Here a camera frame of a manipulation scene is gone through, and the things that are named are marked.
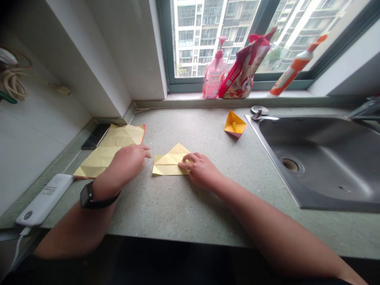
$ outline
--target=folded paper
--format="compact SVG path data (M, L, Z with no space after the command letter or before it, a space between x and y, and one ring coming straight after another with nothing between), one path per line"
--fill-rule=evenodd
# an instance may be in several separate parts
M188 175L189 171L178 166L183 157L190 153L183 145L178 143L164 156L155 156L153 174L155 175Z
M96 178L110 165L115 153L124 146L141 144L146 125L126 125L118 127L111 124L99 146L82 162L74 172L79 178Z
M230 133L231 135L239 138L243 134L247 124L240 119L238 115L236 115L231 110L228 113L226 126L224 127L224 130L227 133Z

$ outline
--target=red snack bag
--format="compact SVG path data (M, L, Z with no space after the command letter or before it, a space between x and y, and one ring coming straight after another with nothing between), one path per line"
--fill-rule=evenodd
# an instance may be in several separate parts
M236 53L236 61L221 81L219 98L245 98L252 90L253 75L270 49L276 28L267 35L249 35L250 44Z

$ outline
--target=watch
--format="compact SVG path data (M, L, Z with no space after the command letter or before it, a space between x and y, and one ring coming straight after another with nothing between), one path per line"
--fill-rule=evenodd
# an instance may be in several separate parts
M95 201L92 200L94 197L94 190L92 189L92 184L94 182L91 181L90 183L86 184L80 193L80 206L84 209L101 209L108 207L111 205L113 202L116 201L116 199L119 197L121 191L119 194L117 194L115 197L108 199L108 200L103 200L103 201Z

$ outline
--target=hand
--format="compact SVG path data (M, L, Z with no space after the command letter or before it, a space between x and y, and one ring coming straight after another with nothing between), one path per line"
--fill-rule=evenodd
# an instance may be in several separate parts
M129 145L121 148L111 164L93 183L94 199L105 200L116 196L121 188L144 169L145 158L152 158L146 145Z
M204 154L190 153L185 155L182 161L186 160L191 160L193 163L180 162L178 166L190 170L191 181L203 189L215 191L226 179Z

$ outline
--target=apartment building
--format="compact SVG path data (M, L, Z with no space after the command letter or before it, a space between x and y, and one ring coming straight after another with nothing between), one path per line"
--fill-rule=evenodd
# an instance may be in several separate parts
M272 70L284 71L297 54L328 34L352 1L281 0L270 23L270 27L277 27L273 47L281 49L281 59L273 64Z
M247 41L260 0L174 0L173 39L176 77L204 76L218 37L227 36L224 60L230 67Z

